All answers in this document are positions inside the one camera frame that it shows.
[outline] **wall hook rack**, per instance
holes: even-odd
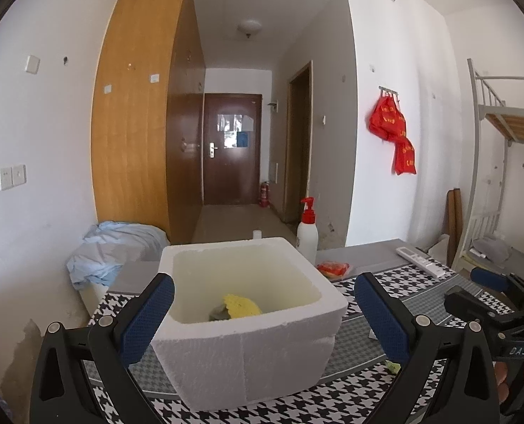
[[[384,86],[378,86],[378,89],[382,91],[382,95],[384,95],[384,93],[386,93],[387,95],[391,95],[394,98],[394,100],[396,101],[398,109],[400,109],[400,96],[398,95],[397,91],[388,89],[387,87],[384,87]]]

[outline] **person's hand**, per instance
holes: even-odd
[[[496,375],[496,382],[498,383],[498,398],[500,399],[500,403],[503,403],[509,395],[509,388],[505,382],[507,377],[507,364],[496,362],[494,374]]]

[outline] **light blue cloth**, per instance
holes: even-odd
[[[170,245],[155,226],[104,222],[91,227],[67,266],[71,283],[81,290],[88,283],[110,286],[122,266],[131,261],[159,261]]]

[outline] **red plastic bag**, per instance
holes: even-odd
[[[407,138],[407,128],[403,114],[398,110],[391,95],[380,97],[368,122],[370,132],[386,142],[396,144],[394,170],[397,175],[416,174],[415,150]]]
[[[349,268],[349,263],[337,263],[336,261],[325,261],[317,265],[317,269],[328,279],[337,279],[345,275]]]

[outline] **bunk bed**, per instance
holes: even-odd
[[[467,204],[465,225],[461,239],[453,260],[452,269],[460,271],[480,266],[499,273],[517,273],[524,278],[524,253],[509,247],[509,258],[499,265],[487,258],[482,258],[471,252],[475,240],[494,235],[498,229],[502,215],[503,193],[507,179],[507,154],[513,142],[524,145],[524,108],[509,107],[495,92],[490,82],[500,80],[523,81],[524,77],[517,76],[482,76],[474,68],[472,59],[468,59],[470,81],[474,103],[474,164],[472,171],[472,185],[470,198]],[[484,206],[482,209],[475,205],[476,191],[480,189],[479,180],[481,163],[481,122],[488,120],[503,135],[504,160],[503,173],[500,182],[500,195],[497,209],[495,206]]]

